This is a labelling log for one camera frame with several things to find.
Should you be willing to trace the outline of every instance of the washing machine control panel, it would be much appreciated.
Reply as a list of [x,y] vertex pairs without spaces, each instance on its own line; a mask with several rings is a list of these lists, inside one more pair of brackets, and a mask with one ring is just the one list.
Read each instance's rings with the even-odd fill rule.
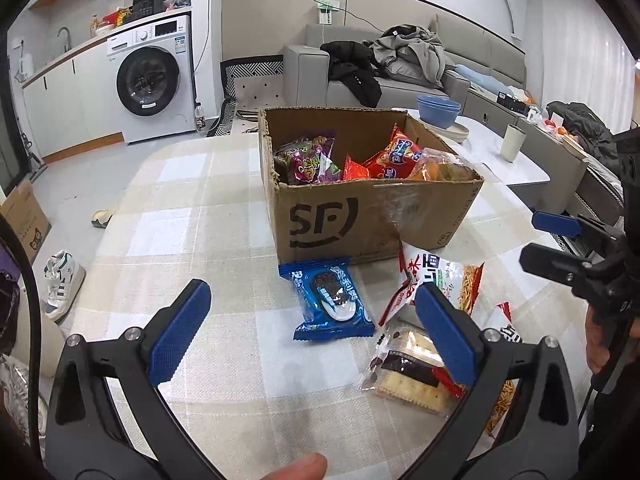
[[122,50],[129,50],[133,46],[157,41],[158,39],[184,36],[188,28],[188,19],[188,16],[176,16],[166,20],[146,23],[111,36],[107,42],[108,56]]

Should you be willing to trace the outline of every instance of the sf logo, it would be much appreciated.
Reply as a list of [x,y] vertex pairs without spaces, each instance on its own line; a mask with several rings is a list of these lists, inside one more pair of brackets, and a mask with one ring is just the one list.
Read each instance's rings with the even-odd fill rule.
[[[344,216],[344,209],[346,206],[346,218],[342,226],[337,229],[337,225],[335,222],[338,221],[338,216]],[[346,204],[342,204],[341,202],[326,202],[323,204],[318,204],[316,206],[316,214],[314,215],[306,215],[303,213],[311,213],[313,211],[313,206],[307,204],[296,204],[291,208],[290,211],[290,219],[295,224],[298,224],[299,227],[297,229],[290,229],[290,236],[298,236],[305,235],[313,226],[314,234],[322,234],[325,229],[331,229],[333,234],[327,238],[322,238],[321,240],[315,240],[313,242],[301,242],[299,240],[290,240],[290,247],[300,247],[303,249],[308,249],[311,247],[319,247],[323,245],[330,244],[332,242],[337,242],[340,238],[343,238],[345,234],[347,234],[350,229],[353,227],[353,224],[358,217],[358,199],[347,198]]]

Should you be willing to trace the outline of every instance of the gray sofa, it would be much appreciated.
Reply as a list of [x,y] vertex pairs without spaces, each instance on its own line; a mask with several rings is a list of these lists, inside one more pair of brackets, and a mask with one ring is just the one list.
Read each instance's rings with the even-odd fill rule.
[[[365,41],[379,38],[378,32],[369,32],[342,25],[307,25],[304,45],[284,48],[284,101],[287,106],[362,107],[349,89],[339,81],[329,81],[329,55],[320,50],[331,41]],[[418,94],[448,96],[464,105],[469,81],[453,70],[442,76],[444,91],[435,88],[376,78],[382,97],[378,108],[415,108]]]
[[[492,75],[508,85],[524,88],[524,53],[515,46],[467,20],[438,13],[430,30],[439,34],[447,55],[476,72]],[[284,47],[284,99],[289,106],[361,107],[349,89],[328,80],[329,55],[320,50],[331,41],[373,41],[380,33],[342,25],[307,25],[305,44]],[[463,109],[469,90],[467,79],[453,70],[445,71],[442,90],[377,78],[382,90],[378,108],[415,108],[418,94],[448,96]]]

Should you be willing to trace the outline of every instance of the washing machine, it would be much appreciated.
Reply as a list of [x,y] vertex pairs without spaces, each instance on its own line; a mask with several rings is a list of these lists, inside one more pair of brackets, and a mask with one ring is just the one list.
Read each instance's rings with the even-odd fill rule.
[[114,126],[127,144],[195,130],[190,33],[179,15],[107,39]]

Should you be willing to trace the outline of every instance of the blue pillow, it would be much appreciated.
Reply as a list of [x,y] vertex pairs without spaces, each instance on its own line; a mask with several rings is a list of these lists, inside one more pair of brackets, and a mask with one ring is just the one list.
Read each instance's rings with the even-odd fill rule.
[[507,85],[501,83],[491,75],[480,74],[464,65],[456,65],[456,72],[458,72],[462,77],[469,79],[469,81],[476,83],[485,90],[488,90],[492,94],[498,95],[500,92],[503,92],[513,97],[513,91]]

